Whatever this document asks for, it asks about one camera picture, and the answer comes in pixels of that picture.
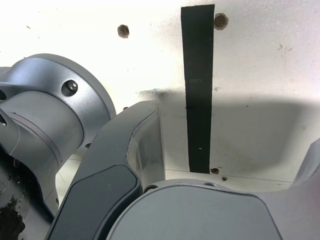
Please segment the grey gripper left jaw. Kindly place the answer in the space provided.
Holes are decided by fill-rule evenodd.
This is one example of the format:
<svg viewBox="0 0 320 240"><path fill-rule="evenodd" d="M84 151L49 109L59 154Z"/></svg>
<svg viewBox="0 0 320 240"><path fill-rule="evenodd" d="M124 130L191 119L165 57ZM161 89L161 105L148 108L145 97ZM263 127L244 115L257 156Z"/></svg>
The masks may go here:
<svg viewBox="0 0 320 240"><path fill-rule="evenodd" d="M165 179L156 100L110 120L84 155L47 234L49 240L104 240L144 189Z"/></svg>

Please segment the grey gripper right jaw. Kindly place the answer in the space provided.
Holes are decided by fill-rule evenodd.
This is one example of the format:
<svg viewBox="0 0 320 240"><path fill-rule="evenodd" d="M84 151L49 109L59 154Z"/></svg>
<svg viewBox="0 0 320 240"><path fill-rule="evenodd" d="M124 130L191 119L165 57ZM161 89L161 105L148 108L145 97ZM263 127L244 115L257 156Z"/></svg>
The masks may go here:
<svg viewBox="0 0 320 240"><path fill-rule="evenodd" d="M144 194L112 226L109 240L317 240L320 143L307 151L290 188L236 192L173 184Z"/></svg>

